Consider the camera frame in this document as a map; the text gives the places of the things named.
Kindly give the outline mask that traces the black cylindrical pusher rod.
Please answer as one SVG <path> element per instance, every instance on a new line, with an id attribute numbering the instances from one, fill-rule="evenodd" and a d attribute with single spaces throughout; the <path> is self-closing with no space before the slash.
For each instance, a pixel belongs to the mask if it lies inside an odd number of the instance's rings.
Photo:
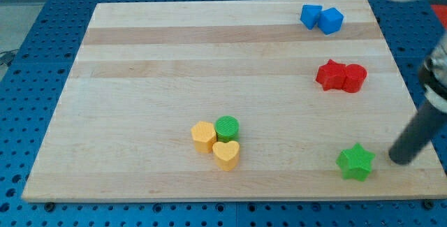
<path id="1" fill-rule="evenodd" d="M 388 156 L 401 166 L 410 164 L 445 124 L 446 112 L 425 101 L 388 150 Z"/>

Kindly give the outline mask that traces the silver black tool holder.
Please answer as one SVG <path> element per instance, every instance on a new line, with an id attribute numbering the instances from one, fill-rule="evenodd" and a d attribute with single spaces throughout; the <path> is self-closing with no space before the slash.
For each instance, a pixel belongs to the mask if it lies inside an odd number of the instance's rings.
<path id="1" fill-rule="evenodd" d="M 424 58 L 418 77 L 425 98 L 436 109 L 446 113 L 446 32 Z"/>

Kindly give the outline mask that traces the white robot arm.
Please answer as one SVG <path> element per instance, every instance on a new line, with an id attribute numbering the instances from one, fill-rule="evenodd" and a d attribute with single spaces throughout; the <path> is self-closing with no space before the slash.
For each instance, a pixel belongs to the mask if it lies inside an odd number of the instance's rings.
<path id="1" fill-rule="evenodd" d="M 446 35 L 425 57 L 418 78 L 425 101 L 388 150 L 390 160 L 401 166 L 410 164 L 446 125 Z"/>

